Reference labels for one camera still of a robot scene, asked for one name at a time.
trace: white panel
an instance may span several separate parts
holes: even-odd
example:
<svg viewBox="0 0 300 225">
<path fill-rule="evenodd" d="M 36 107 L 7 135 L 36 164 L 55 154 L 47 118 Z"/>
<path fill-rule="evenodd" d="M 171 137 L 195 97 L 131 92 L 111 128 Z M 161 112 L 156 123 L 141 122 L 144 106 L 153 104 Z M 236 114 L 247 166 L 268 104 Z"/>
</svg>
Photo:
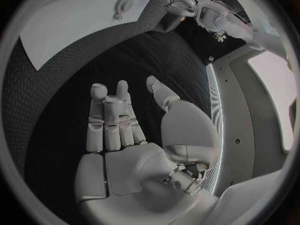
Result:
<svg viewBox="0 0 300 225">
<path fill-rule="evenodd" d="M 269 51 L 248 62 L 272 98 L 280 123 L 283 148 L 288 151 L 294 142 L 289 108 L 297 97 L 295 75 L 287 61 Z"/>
<path fill-rule="evenodd" d="M 75 41 L 102 29 L 135 22 L 149 0 L 134 0 L 122 20 L 115 20 L 118 0 L 49 0 L 28 21 L 20 34 L 36 70 Z"/>
</svg>

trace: glowing light strip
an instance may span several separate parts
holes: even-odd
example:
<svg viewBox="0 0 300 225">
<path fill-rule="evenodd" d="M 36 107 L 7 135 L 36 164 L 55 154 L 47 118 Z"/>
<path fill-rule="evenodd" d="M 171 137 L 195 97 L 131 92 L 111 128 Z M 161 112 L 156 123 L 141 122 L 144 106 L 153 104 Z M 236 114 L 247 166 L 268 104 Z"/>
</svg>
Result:
<svg viewBox="0 0 300 225">
<path fill-rule="evenodd" d="M 216 84 L 217 97 L 218 97 L 218 100 L 219 100 L 219 103 L 220 103 L 220 115 L 221 115 L 220 118 L 221 118 L 221 133 L 222 133 L 222 135 L 221 135 L 221 156 L 220 156 L 220 160 L 219 160 L 219 166 L 218 166 L 218 170 L 217 170 L 216 179 L 215 179 L 215 182 L 214 182 L 214 185 L 213 185 L 213 189 L 212 189 L 212 193 L 211 193 L 211 194 L 214 194 L 216 186 L 217 186 L 217 182 L 218 182 L 218 179 L 219 179 L 221 165 L 222 165 L 222 158 L 223 158 L 224 123 L 223 123 L 222 101 L 221 101 L 221 97 L 220 97 L 220 90 L 219 90 L 219 86 L 218 86 L 217 77 L 216 77 L 216 74 L 215 74 L 215 70 L 214 70 L 213 64 L 210 63 L 210 64 L 208 64 L 208 66 L 210 66 L 211 70 L 212 70 L 213 79 L 214 79 L 215 84 Z"/>
</svg>

